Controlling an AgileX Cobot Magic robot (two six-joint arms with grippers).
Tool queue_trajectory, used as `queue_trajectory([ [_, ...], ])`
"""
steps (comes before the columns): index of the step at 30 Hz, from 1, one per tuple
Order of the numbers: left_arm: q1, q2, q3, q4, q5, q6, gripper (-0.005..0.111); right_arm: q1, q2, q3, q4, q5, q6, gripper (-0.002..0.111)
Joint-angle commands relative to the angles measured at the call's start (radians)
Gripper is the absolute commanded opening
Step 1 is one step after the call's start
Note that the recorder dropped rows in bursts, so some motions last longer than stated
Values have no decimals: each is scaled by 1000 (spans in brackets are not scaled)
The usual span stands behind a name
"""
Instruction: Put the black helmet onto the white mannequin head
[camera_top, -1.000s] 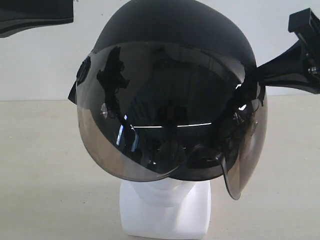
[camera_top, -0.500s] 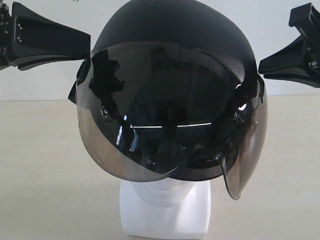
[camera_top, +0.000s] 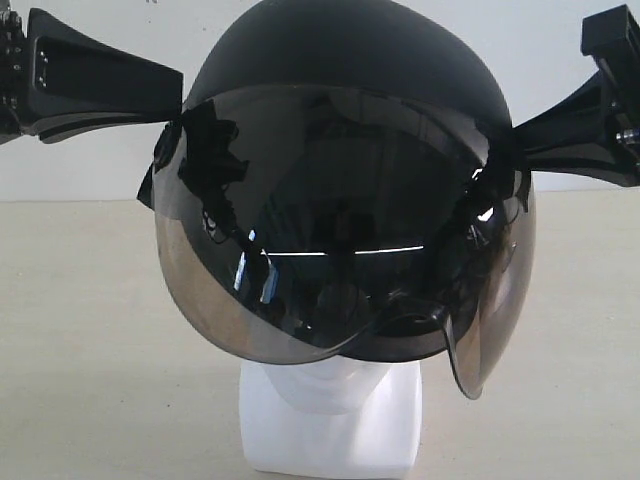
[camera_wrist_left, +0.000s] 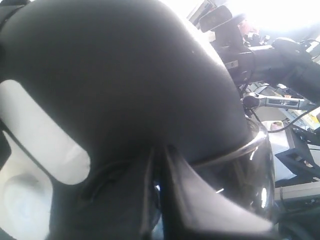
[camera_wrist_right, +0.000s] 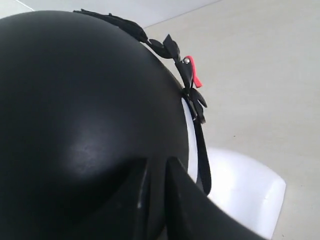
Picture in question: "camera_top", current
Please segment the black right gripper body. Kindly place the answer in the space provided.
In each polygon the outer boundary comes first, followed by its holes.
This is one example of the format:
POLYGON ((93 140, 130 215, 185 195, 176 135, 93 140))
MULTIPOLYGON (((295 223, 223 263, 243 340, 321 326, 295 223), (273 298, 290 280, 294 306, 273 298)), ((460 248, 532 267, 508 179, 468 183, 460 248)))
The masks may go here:
POLYGON ((626 4, 582 21, 581 52, 600 79, 603 145, 617 184, 639 184, 639 24, 626 4))

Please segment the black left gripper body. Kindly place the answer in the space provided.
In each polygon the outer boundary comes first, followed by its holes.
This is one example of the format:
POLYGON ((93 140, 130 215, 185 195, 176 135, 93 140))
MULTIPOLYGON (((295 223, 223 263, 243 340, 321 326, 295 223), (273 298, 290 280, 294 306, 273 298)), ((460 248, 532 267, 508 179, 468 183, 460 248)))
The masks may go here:
POLYGON ((24 134, 29 113, 28 40, 22 17, 13 9, 1 10, 1 144, 24 134))

